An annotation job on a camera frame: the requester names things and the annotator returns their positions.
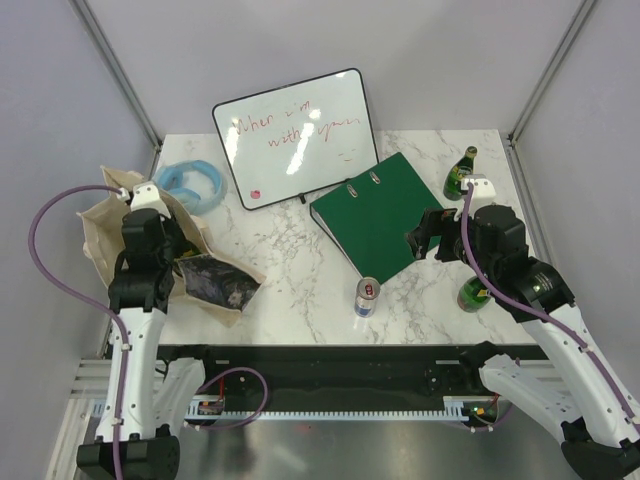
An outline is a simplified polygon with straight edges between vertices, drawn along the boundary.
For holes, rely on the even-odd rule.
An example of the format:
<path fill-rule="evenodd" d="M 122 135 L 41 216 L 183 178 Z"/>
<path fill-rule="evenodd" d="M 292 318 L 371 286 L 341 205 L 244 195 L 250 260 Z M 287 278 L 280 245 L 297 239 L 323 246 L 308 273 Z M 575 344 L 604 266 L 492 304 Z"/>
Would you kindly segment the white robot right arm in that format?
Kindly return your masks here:
<path fill-rule="evenodd" d="M 543 350 L 566 385 L 561 394 L 485 341 L 463 352 L 458 381 L 467 392 L 498 394 L 559 443 L 582 479 L 623 479 L 639 468 L 639 403 L 595 344 L 559 272 L 529 254 L 525 224 L 512 208 L 484 206 L 473 215 L 428 209 L 405 239 L 415 258 L 471 267 L 497 305 Z"/>

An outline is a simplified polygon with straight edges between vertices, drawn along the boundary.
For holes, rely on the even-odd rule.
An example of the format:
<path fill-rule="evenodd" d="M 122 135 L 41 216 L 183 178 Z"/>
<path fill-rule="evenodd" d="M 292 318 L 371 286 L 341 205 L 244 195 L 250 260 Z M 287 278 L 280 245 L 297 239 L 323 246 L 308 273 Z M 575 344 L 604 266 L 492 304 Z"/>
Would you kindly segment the beige canvas tote bag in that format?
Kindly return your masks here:
<path fill-rule="evenodd" d="M 174 265 L 169 302 L 197 306 L 221 324 L 233 325 L 264 282 L 264 276 L 217 250 L 204 219 L 188 213 L 168 192 L 161 190 L 160 195 L 186 238 L 202 251 L 201 255 L 182 258 Z M 111 193 L 80 214 L 84 254 L 93 262 L 104 285 L 114 279 L 116 258 L 124 249 L 122 219 L 129 211 Z"/>

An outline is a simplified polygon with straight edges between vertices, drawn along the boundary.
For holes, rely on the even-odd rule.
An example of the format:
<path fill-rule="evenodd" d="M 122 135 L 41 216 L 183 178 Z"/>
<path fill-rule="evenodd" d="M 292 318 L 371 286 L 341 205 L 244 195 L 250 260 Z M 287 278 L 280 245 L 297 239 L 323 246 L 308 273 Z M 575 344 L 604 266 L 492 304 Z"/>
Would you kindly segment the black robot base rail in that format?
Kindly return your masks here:
<path fill-rule="evenodd" d="M 206 379 L 236 373 L 208 393 L 225 406 L 252 410 L 435 409 L 447 396 L 491 398 L 466 366 L 472 346 L 208 346 L 165 345 L 162 360 L 194 357 Z"/>

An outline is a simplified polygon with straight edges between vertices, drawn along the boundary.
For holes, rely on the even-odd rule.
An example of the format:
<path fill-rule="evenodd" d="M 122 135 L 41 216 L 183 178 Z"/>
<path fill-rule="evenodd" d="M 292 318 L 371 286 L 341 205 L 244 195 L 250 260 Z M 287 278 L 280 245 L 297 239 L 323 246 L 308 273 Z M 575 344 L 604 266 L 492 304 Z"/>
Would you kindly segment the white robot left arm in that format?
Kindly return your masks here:
<path fill-rule="evenodd" d="M 107 398 L 93 442 L 78 449 L 77 466 L 91 479 L 173 479 L 195 391 L 215 389 L 220 371 L 204 359 L 175 360 L 162 385 L 155 384 L 173 264 L 187 241 L 177 222 L 154 208 L 126 214 L 121 233 L 124 248 L 108 288 L 114 340 Z"/>

